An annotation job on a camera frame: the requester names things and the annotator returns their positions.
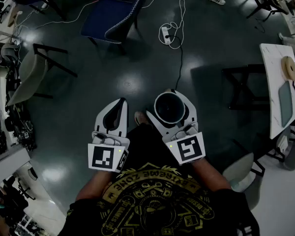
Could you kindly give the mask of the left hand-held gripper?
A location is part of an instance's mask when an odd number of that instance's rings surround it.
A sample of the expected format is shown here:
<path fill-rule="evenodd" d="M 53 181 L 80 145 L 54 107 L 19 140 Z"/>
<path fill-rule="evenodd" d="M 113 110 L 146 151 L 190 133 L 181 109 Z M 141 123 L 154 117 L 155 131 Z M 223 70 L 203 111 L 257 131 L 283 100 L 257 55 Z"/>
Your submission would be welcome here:
<path fill-rule="evenodd" d="M 88 144 L 90 169 L 119 173 L 129 155 L 126 137 L 128 104 L 119 98 L 108 104 L 96 117 L 92 143 Z"/>

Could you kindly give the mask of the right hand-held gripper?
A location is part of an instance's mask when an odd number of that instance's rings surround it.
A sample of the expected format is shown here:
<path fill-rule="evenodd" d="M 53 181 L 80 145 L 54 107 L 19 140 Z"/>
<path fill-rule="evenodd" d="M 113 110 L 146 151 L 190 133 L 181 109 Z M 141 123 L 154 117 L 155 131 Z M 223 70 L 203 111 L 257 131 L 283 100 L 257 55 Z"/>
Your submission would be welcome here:
<path fill-rule="evenodd" d="M 202 132 L 198 131 L 197 111 L 194 104 L 182 93 L 173 90 L 177 96 L 174 103 L 175 120 L 181 118 L 175 126 L 164 125 L 150 111 L 146 110 L 146 115 L 158 132 L 163 137 L 162 140 L 170 150 L 179 165 L 191 163 L 205 157 L 205 146 Z"/>

